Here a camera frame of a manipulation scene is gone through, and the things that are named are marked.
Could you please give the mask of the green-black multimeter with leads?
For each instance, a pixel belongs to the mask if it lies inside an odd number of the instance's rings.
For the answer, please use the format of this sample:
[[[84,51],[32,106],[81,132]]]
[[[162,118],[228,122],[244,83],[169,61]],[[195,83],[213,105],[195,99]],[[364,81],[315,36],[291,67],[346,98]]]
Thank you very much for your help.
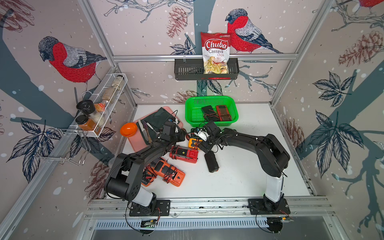
[[[204,120],[206,122],[210,122],[210,121],[219,122],[220,121],[217,113],[214,111],[212,106],[205,106],[205,107],[203,107],[202,108],[202,112],[203,112],[203,115],[204,115]]]

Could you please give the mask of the yellow multimeter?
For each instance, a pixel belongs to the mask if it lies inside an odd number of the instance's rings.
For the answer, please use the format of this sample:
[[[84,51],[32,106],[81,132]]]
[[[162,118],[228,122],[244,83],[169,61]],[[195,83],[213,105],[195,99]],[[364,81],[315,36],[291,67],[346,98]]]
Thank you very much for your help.
[[[203,140],[202,139],[197,139],[197,138],[190,138],[188,147],[190,149],[195,149],[195,150],[200,150],[200,144]]]

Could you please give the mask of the red slim multimeter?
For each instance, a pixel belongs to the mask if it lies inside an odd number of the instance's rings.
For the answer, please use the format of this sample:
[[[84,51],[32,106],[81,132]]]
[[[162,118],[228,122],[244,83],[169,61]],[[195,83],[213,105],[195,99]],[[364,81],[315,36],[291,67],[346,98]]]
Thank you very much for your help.
[[[228,107],[226,105],[216,106],[217,114],[221,122],[232,121],[232,116],[229,113]]]

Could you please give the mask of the red multimeter with leads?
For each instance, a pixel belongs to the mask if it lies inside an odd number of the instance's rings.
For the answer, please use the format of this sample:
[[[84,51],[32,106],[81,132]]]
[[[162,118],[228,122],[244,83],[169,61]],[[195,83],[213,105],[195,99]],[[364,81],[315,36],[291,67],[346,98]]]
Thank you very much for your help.
[[[198,161],[199,151],[196,149],[190,149],[175,145],[171,148],[170,158],[174,160],[180,160],[187,163],[196,164]]]

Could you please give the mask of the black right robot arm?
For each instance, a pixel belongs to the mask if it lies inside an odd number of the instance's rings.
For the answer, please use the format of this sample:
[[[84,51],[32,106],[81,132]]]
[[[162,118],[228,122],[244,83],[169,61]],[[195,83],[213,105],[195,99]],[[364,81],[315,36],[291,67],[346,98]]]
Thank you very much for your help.
[[[208,122],[202,128],[195,128],[193,134],[203,140],[199,144],[199,148],[205,153],[205,160],[211,173],[219,169],[215,153],[212,151],[213,146],[238,147],[255,153],[263,171],[267,174],[263,205],[256,209],[268,213],[281,209],[281,206],[284,205],[283,175],[284,170],[288,167],[290,155],[274,135],[253,136],[229,128],[221,130],[213,121]]]

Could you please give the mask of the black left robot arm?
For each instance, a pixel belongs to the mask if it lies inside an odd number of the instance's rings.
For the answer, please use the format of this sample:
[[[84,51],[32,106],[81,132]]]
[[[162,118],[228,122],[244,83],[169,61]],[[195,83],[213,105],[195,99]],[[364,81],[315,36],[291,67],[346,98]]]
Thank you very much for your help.
[[[156,204],[156,195],[141,190],[144,168],[163,157],[178,142],[185,140],[185,133],[175,123],[166,122],[163,130],[148,146],[131,154],[116,156],[105,182],[104,191],[123,200],[149,208]]]

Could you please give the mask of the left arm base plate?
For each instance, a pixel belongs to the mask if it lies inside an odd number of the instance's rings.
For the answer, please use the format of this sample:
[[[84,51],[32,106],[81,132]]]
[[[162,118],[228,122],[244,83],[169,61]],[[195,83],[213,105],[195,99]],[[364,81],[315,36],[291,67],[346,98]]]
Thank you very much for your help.
[[[149,216],[169,216],[170,200],[155,200],[148,207],[132,203],[130,208],[130,217],[149,217]]]

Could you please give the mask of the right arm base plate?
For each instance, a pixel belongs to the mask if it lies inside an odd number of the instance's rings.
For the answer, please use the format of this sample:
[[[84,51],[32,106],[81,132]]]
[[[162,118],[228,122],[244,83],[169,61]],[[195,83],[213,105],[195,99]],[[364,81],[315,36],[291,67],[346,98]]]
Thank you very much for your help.
[[[285,198],[274,203],[268,198],[248,199],[251,215],[290,215],[291,210]]]

